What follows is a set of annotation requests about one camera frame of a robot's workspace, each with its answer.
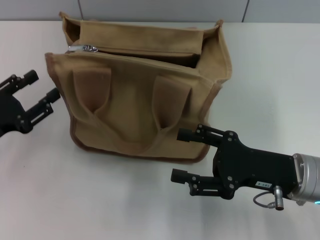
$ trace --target brown bag trim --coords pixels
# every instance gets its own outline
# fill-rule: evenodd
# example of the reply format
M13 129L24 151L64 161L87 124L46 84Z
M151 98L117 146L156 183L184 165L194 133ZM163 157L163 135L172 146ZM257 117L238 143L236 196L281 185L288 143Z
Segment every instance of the brown bag trim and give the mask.
M198 157L196 158L175 158L175 157L148 157L148 156L134 156L134 155L126 155L126 154L122 154L122 153L118 153L118 152L114 152L114 151L107 151L107 150L103 150L103 149L99 149L99 148L95 148L95 147L90 147L90 146L86 146L85 144L83 144L79 138L77 138L75 132L76 132L76 124L77 124L77 120L76 118L72 115L71 111L70 111L70 107L69 104L66 100L64 91L61 87L60 81L59 81L59 77L54 69L54 58L53 58L53 53L49 52L45 54L45 61L46 61L46 65L47 65L47 71L49 76L51 77L52 81L54 82L55 86L58 88L62 99L66 105L66 109L69 113L70 116L70 136L71 139L73 140L73 142L81 149L88 151L88 152L96 152L96 153L105 153L105 154L112 154L112 155L116 155L116 156L122 156L122 157L129 157L129 158L135 158L135 159L149 159L149 160L157 160L157 161L163 161L163 162L174 162L174 163L197 163L200 162L202 159L204 159L204 157L207 155L210 146L209 145L204 145L203 149L201 150L200 154L198 155ZM213 100L213 98L218 94L217 90L214 90L214 87L211 89L208 98L211 98ZM205 105L207 108L207 111L210 107L210 102L209 104L205 103ZM205 122L204 118L200 120L201 123L205 124L205 125L209 125L207 122Z

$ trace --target metal cylinder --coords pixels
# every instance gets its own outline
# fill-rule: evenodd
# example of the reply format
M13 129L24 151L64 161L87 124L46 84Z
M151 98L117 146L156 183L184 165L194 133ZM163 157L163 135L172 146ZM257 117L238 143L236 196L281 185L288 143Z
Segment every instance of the metal cylinder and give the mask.
M282 198L282 189L280 186L274 187L274 198L275 198L275 209L283 210L284 209L284 199Z
M320 201L320 157L296 153L293 155L297 188L288 197L299 206Z

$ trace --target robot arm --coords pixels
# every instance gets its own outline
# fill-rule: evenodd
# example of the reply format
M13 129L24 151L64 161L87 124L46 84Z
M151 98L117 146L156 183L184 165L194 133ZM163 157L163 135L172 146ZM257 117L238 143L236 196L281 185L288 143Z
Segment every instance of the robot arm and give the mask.
M12 75L0 83L0 137L11 131L27 134L36 124L54 112L51 104L60 98L56 88L27 111L13 96L14 93L38 79L37 73L31 70L24 75L24 78Z
M283 198L302 206L320 201L320 158L293 156L249 148L234 131L221 131L199 124L196 131L180 128L177 140L199 142L217 148L213 158L214 177L173 169L171 181L188 183L191 196L218 196L230 200L240 187L266 190L253 201L261 207L284 209ZM256 198L273 193L275 202L260 204Z

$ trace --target cable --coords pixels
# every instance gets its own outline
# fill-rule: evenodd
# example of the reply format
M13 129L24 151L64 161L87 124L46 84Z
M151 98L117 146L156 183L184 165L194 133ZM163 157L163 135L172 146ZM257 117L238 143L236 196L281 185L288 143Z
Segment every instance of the cable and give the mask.
M266 209L274 209L276 206L275 206L275 202L270 202L268 205L264 205L260 202L257 202L257 198L263 196L263 195L266 195L266 194L271 194L272 192L270 191L264 191L262 193L259 193L258 195L256 195L254 198L253 198L253 202L255 204L257 204L258 206L260 207L263 207L263 208L266 208Z

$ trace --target white wall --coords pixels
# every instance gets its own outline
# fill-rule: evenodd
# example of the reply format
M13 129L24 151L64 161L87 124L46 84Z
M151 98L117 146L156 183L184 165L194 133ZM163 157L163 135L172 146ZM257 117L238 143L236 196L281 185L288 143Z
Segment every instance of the white wall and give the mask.
M80 18L77 0L1 0L0 20ZM247 0L81 0L85 19L133 22L241 22Z
M320 23L320 0L250 0L247 23Z
M0 20L80 18L77 0L1 0ZM84 19L130 22L242 21L248 0L80 0ZM244 22L320 23L320 0L250 0Z

